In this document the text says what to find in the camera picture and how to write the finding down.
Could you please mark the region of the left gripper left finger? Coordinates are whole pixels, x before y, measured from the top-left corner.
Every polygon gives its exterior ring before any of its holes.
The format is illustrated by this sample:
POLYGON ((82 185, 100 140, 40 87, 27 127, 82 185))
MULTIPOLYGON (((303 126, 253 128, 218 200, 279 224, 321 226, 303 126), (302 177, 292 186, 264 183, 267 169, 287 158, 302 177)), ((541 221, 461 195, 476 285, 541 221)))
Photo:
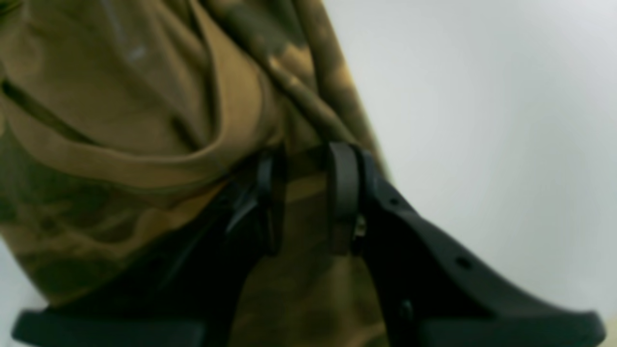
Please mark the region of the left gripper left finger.
POLYGON ((31 347, 223 347, 245 279, 282 243, 284 146, 263 151, 198 217, 119 277, 58 308, 24 310, 31 347))

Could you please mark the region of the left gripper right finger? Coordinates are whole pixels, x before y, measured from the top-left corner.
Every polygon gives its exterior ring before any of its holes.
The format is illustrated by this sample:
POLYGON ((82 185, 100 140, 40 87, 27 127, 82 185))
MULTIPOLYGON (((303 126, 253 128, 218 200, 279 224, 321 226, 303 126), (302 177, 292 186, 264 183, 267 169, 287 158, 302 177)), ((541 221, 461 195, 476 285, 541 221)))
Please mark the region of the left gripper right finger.
POLYGON ((597 347, 599 314, 542 301, 419 215, 372 155, 328 145, 328 233, 370 272, 392 347, 597 347))

